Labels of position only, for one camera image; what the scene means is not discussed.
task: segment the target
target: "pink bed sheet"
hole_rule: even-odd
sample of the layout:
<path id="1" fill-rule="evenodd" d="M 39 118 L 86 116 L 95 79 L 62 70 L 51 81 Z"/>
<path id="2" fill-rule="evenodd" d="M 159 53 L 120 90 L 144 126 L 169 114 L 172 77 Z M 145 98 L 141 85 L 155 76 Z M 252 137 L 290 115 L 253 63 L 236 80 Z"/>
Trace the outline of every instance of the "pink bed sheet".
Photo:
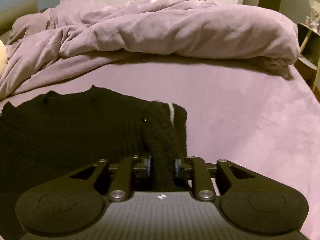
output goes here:
<path id="1" fill-rule="evenodd" d="M 309 215 L 301 232 L 320 239 L 320 104 L 295 68 L 284 80 L 244 60 L 143 56 L 105 65 L 76 79 L 8 98 L 105 87 L 146 100 L 174 102 L 188 112 L 188 154 L 228 159 L 302 192 Z"/>

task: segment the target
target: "white stripe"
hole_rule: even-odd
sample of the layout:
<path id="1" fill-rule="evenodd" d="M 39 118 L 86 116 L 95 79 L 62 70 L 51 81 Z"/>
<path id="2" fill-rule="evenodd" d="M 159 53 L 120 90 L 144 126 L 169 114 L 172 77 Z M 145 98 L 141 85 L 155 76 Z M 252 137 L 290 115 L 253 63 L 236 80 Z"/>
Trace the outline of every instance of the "white stripe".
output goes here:
<path id="1" fill-rule="evenodd" d="M 172 125 L 174 125 L 174 107 L 173 104 L 171 103 L 167 103 L 169 105 L 169 109 L 170 109 L 170 121 L 172 123 Z"/>

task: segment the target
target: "beige headboard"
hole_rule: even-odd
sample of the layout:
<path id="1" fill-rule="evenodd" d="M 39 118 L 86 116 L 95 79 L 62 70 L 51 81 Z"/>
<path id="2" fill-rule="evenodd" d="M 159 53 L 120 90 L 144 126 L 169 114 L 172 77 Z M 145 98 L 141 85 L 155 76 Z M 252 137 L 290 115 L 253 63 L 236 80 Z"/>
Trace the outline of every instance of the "beige headboard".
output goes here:
<path id="1" fill-rule="evenodd" d="M 0 13 L 0 40 L 6 43 L 7 33 L 16 19 L 30 13 L 38 13 L 37 0 L 27 0 Z"/>

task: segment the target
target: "gray ribbed panel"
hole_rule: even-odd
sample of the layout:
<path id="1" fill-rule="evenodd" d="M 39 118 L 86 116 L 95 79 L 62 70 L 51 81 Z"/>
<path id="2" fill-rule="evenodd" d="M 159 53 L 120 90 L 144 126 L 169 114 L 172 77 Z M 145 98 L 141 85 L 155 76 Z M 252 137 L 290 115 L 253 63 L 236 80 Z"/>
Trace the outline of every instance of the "gray ribbed panel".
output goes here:
<path id="1" fill-rule="evenodd" d="M 91 228 L 73 236 L 54 240 L 117 239 L 216 239 L 216 240 L 306 240 L 299 232 L 284 236 L 256 236 L 227 223 L 214 204 L 191 198 L 188 192 L 136 192 L 125 202 L 112 203 L 103 217 Z M 48 240 L 26 234 L 22 240 Z"/>

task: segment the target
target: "black sweater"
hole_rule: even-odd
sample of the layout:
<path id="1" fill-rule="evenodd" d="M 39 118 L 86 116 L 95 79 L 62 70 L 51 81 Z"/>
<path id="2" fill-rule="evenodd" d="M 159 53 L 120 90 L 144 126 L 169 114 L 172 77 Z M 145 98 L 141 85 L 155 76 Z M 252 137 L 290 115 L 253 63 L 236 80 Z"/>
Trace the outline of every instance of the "black sweater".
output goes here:
<path id="1" fill-rule="evenodd" d="M 14 239 L 14 215 L 26 190 L 107 159 L 151 155 L 152 190 L 180 191 L 172 177 L 177 157 L 186 156 L 186 111 L 92 86 L 69 95 L 53 91 L 14 107 L 0 118 L 0 235 Z"/>

